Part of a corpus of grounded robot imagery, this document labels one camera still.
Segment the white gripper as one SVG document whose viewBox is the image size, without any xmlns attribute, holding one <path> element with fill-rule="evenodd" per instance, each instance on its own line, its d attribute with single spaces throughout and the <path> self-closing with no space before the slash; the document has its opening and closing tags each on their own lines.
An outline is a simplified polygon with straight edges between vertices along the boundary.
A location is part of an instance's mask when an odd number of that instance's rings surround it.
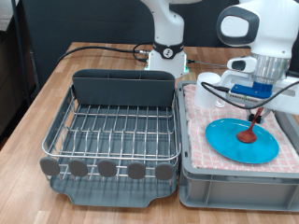
<svg viewBox="0 0 299 224">
<path fill-rule="evenodd" d="M 242 104 L 247 108 L 258 109 L 258 123 L 263 123 L 263 108 L 290 114 L 299 114 L 299 84 L 295 77 L 279 79 L 273 84 L 263 84 L 253 79 L 250 74 L 227 70 L 222 74 L 220 85 L 228 88 L 221 96 Z M 250 114 L 248 121 L 254 120 Z"/>
</svg>

